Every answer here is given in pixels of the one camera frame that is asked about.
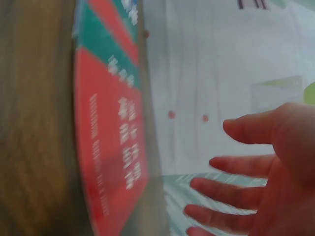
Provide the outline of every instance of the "chinese characters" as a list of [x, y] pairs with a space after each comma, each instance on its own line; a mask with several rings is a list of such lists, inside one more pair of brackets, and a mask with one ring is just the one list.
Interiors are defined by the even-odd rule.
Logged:
[[138, 160], [139, 146], [136, 142], [137, 125], [135, 104], [131, 100], [122, 97], [119, 101], [118, 116], [120, 125], [120, 144], [122, 146], [122, 157], [125, 170], [126, 189], [133, 188], [135, 182], [141, 177], [141, 164]]

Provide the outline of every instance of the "green pattern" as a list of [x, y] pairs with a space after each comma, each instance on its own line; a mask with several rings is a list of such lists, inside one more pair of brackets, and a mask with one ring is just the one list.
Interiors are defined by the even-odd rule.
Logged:
[[140, 88], [138, 68], [133, 65], [122, 48], [115, 42], [114, 37], [106, 30], [88, 3], [84, 3], [82, 14], [83, 19], [78, 36], [79, 46], [82, 45], [87, 48], [107, 65], [114, 57], [117, 60], [117, 74], [124, 69], [126, 78], [133, 77], [133, 86]]
[[[287, 3], [290, 0], [270, 0], [270, 2], [273, 2], [275, 5], [281, 7], [281, 8], [286, 8]], [[292, 0], [296, 2], [297, 4], [300, 4], [309, 10], [315, 11], [315, 0]]]
[[315, 105], [315, 82], [304, 90], [304, 102], [309, 105]]

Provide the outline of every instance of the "green stripe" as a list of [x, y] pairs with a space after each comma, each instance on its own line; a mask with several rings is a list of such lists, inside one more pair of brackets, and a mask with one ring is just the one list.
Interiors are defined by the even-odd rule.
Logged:
[[113, 0], [113, 3], [115, 4], [116, 9], [119, 12], [120, 17], [123, 20], [123, 23], [126, 26], [127, 30], [129, 31], [129, 34], [131, 35], [133, 41], [136, 43], [138, 40], [137, 24], [133, 25], [129, 14], [127, 13], [127, 10], [124, 9], [122, 0]]
[[134, 87], [140, 88], [138, 68], [133, 65], [129, 57], [115, 42], [114, 37], [106, 30], [100, 19], [94, 14], [91, 7], [85, 3], [83, 6], [83, 19], [78, 36], [78, 44], [83, 45], [102, 62], [108, 65], [114, 56], [118, 63], [118, 72], [125, 69], [127, 76], [134, 77]]

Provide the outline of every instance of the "finger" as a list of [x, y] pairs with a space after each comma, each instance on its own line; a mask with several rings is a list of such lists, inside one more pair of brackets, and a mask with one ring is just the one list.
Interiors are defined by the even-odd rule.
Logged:
[[197, 205], [187, 205], [184, 213], [200, 224], [233, 234], [247, 234], [253, 226], [254, 214], [232, 215]]
[[256, 210], [264, 187], [242, 188], [206, 178], [194, 178], [190, 186], [199, 193], [236, 208]]
[[297, 103], [287, 103], [269, 112], [226, 120], [223, 128], [231, 138], [245, 144], [272, 144], [277, 136], [277, 127], [288, 114], [301, 106]]
[[209, 233], [200, 227], [191, 227], [187, 229], [186, 233], [188, 236], [215, 236], [214, 234]]
[[209, 164], [218, 170], [229, 174], [245, 175], [255, 178], [267, 178], [276, 156], [224, 156], [214, 157]]

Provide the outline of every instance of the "wood grain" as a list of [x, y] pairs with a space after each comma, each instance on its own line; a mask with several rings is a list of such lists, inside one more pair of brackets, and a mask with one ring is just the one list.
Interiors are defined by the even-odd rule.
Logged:
[[0, 235], [92, 235], [75, 153], [74, 0], [0, 1]]

